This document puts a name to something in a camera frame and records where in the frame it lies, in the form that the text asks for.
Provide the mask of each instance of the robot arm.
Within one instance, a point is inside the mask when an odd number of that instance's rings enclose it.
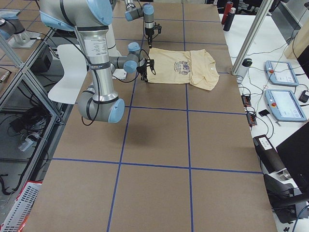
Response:
[[[142,7],[137,8],[133,0],[125,0],[125,5],[125,16],[127,21],[132,21],[134,19],[144,17],[144,36],[146,37],[148,45],[151,48],[155,30],[158,31],[158,34],[161,34],[162,29],[160,24],[156,24],[156,22],[154,22],[154,7],[151,4],[146,3],[143,4]]]
[[[0,34],[6,40],[13,35],[16,43],[20,45],[30,41],[25,28],[14,14],[5,14],[0,18]]]
[[[75,31],[84,43],[93,83],[78,99],[79,112],[89,120],[116,123],[125,103],[114,90],[112,72],[123,67],[128,73],[143,65],[138,46],[129,46],[127,57],[109,57],[106,33],[112,23],[109,0],[41,0],[41,20],[49,27]]]

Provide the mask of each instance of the white crate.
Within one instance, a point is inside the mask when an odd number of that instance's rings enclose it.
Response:
[[[18,232],[20,225],[30,214],[41,183],[28,181],[17,196],[5,221],[0,225],[0,232]]]

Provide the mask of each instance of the blue joint cap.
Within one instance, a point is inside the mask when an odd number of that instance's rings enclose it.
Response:
[[[137,42],[132,42],[129,43],[127,49],[129,50],[129,52],[136,52],[140,50],[140,45]]]
[[[59,19],[56,19],[48,14],[45,14],[44,12],[40,11],[41,13],[41,21],[48,27],[61,29],[61,30],[67,30],[67,31],[74,31],[74,27],[71,25],[60,21]]]
[[[13,14],[13,13],[4,14],[1,17],[4,18],[4,19],[18,19],[16,14]]]
[[[124,64],[124,70],[127,73],[135,72],[136,68],[137,68],[137,63],[135,61],[133,61],[133,60],[128,60]]]
[[[145,15],[152,15],[155,12],[153,5],[145,4],[143,6],[143,12]]]
[[[106,26],[112,23],[112,6],[109,0],[87,0],[87,4],[100,23]]]
[[[118,99],[112,106],[112,110],[108,117],[109,123],[117,123],[122,119],[125,111],[125,101],[123,99]]]
[[[8,40],[10,38],[10,34],[3,30],[0,30],[0,34],[4,37],[5,40]]]
[[[126,11],[126,12],[125,12],[125,17],[126,17],[126,20],[127,20],[128,22],[130,22],[130,21],[133,20],[132,15],[130,14],[129,11]]]

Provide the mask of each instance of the printed label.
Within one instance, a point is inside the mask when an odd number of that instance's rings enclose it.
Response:
[[[178,61],[174,63],[174,71],[181,75],[188,75],[190,72],[189,62]]]
[[[261,145],[263,146],[264,150],[272,149],[272,146],[268,142],[266,138],[259,138]]]
[[[108,53],[106,39],[84,40],[88,56],[98,57]]]

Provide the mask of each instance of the white table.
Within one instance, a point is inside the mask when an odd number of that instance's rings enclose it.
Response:
[[[230,31],[225,31],[225,39],[226,43],[229,48],[229,53],[231,55],[232,63],[235,61],[235,57],[238,55],[243,42],[247,36],[247,33],[250,29],[250,26],[254,20],[255,16],[252,15],[236,15],[232,24],[232,27]],[[275,61],[288,61],[291,63],[292,67],[295,68],[294,72],[296,74],[304,73],[302,68],[299,67],[299,64],[297,60],[291,60],[286,59],[283,52],[285,48],[287,47],[286,41],[284,40],[283,36],[281,35],[280,31],[278,30],[276,24],[272,20],[270,16],[267,16],[248,52],[248,54],[251,53],[259,53],[259,52],[270,52],[274,49],[280,48],[276,51],[273,51],[271,53],[262,53],[262,54],[254,54],[251,56],[246,56],[248,58],[251,58],[253,60],[253,67],[259,68],[261,70],[264,70],[264,63],[266,60],[275,60]],[[286,86],[278,86],[278,85],[272,85],[270,82],[267,83],[268,77],[266,76],[266,73],[263,71],[260,71],[255,68],[249,69],[249,76],[251,78],[251,83],[260,87],[263,89],[263,86],[267,84],[269,89],[290,89],[294,91],[294,87],[286,87]],[[306,75],[297,76],[298,81],[300,84],[305,84],[306,86],[309,86],[309,79]],[[248,75],[245,77],[245,79],[242,82],[243,86],[247,87],[251,93],[258,93],[260,94],[262,91],[258,88],[254,87],[250,84]],[[301,92],[305,90],[305,86],[298,86],[296,88],[295,96],[296,98],[299,98]],[[259,112],[261,110],[267,109],[267,104],[265,101],[264,95],[261,98],[261,95],[252,95],[251,103],[254,109]],[[305,115],[307,118],[309,118],[309,106],[302,107]],[[271,137],[270,141],[276,147],[279,145],[282,141],[284,141],[287,137],[289,137],[291,134],[293,134],[296,130],[298,130],[304,123],[298,123],[298,122],[280,122],[277,123],[276,119],[270,114],[268,115],[270,120],[272,121],[272,124],[274,126],[274,134]],[[269,133],[268,137],[272,133],[272,125],[268,118],[263,117],[262,118],[269,127]],[[267,132],[266,125],[261,122],[259,119],[257,119],[257,126],[254,126],[252,128],[252,137],[265,134]],[[277,216],[274,214],[274,218],[276,221],[277,229],[279,232],[281,232],[285,227],[290,227],[289,231],[292,231],[293,224],[282,224],[278,220]],[[297,227],[295,232],[307,232],[309,230],[309,219],[303,219],[299,220],[297,223]]]

